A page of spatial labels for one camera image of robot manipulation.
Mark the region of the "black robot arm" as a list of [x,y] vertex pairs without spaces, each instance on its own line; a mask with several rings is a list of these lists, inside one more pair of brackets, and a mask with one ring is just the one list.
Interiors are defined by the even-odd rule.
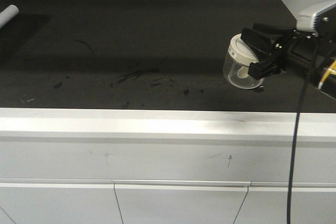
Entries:
[[255,23],[243,28],[241,40],[257,57],[248,74],[256,80],[291,72],[335,98],[335,38]]

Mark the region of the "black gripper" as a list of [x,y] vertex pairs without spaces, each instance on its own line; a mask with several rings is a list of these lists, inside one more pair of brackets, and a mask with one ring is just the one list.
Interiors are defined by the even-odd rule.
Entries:
[[334,40],[262,23],[243,28],[240,38],[258,59],[248,69],[248,74],[256,80],[287,69],[308,82],[335,82]]

